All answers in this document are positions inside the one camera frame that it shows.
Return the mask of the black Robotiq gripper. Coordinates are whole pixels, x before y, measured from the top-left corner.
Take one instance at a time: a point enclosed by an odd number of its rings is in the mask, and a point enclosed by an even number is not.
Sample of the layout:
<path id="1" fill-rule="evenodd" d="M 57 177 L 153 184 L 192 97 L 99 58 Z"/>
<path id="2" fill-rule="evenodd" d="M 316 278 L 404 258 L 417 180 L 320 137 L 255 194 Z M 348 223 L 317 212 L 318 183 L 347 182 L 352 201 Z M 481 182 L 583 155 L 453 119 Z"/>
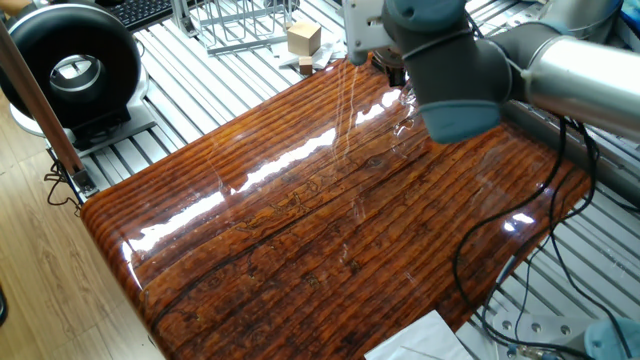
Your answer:
<path id="1" fill-rule="evenodd" d="M 390 87 L 404 87 L 406 85 L 406 70 L 403 66 L 386 66 L 385 74 Z"/>

